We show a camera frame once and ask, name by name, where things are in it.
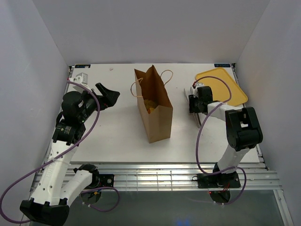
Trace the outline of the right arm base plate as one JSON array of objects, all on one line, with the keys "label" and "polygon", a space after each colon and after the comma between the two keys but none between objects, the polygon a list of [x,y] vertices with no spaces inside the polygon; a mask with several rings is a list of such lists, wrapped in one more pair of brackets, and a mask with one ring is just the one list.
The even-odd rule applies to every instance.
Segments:
[{"label": "right arm base plate", "polygon": [[240,188],[241,184],[236,172],[231,174],[206,175],[197,174],[198,188]]}]

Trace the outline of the brown paper bag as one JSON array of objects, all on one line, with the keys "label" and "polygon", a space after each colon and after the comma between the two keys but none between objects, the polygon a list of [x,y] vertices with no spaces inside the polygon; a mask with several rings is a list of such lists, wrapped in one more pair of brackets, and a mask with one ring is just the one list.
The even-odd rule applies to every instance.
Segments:
[{"label": "brown paper bag", "polygon": [[[154,65],[146,72],[134,69],[135,81],[130,92],[137,100],[138,110],[143,121],[149,143],[155,143],[171,137],[173,106],[169,99],[166,85],[174,73],[167,69],[158,74]],[[158,106],[148,114],[144,100],[155,101]]]}]

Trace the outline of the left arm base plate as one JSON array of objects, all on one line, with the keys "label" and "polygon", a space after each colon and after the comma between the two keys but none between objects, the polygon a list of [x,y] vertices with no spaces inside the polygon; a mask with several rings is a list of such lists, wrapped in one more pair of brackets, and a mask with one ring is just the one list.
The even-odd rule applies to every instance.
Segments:
[{"label": "left arm base plate", "polygon": [[99,187],[114,187],[114,174],[99,174],[96,177],[96,188]]}]

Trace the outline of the twisted golden bread roll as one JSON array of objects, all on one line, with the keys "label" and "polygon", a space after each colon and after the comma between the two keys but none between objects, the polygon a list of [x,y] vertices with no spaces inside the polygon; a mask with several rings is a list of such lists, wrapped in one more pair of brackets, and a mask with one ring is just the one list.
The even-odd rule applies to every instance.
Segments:
[{"label": "twisted golden bread roll", "polygon": [[144,105],[148,114],[151,114],[158,106],[158,104],[155,101],[148,100],[148,99],[144,100]]}]

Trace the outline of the metal tongs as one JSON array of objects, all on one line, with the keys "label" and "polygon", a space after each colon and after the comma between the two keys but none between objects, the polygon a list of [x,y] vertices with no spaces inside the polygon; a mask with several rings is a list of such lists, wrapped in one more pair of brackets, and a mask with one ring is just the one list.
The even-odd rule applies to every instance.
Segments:
[{"label": "metal tongs", "polygon": [[192,108],[191,108],[191,104],[190,104],[190,92],[184,88],[183,89],[183,94],[184,94],[184,97],[185,97],[185,99],[186,99],[186,101],[188,103],[189,112],[194,117],[194,120],[196,122],[197,128],[199,129],[201,127],[202,123],[201,123],[199,114],[192,112]]}]

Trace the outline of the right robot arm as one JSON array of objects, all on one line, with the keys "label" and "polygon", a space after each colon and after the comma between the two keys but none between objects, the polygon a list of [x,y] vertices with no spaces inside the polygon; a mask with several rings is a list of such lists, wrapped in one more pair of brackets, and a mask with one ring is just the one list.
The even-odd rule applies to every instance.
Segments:
[{"label": "right robot arm", "polygon": [[202,114],[200,129],[210,117],[225,122],[228,146],[211,173],[197,174],[198,188],[240,188],[237,169],[243,157],[263,140],[261,127],[253,107],[234,107],[213,100],[213,93],[204,84],[193,85],[187,96],[189,112]]}]

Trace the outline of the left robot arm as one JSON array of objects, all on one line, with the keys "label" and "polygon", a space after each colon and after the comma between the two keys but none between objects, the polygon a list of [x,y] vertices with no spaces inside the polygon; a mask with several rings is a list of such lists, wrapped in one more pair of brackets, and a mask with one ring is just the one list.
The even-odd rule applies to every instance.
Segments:
[{"label": "left robot arm", "polygon": [[49,226],[62,226],[69,215],[70,206],[81,194],[88,193],[98,200],[106,177],[95,165],[83,164],[73,171],[75,175],[64,185],[63,180],[70,161],[79,144],[89,132],[85,122],[93,112],[100,112],[116,104],[120,93],[97,83],[101,95],[79,84],[79,91],[64,94],[62,111],[57,117],[49,158],[35,191],[21,202],[20,211],[31,221]]}]

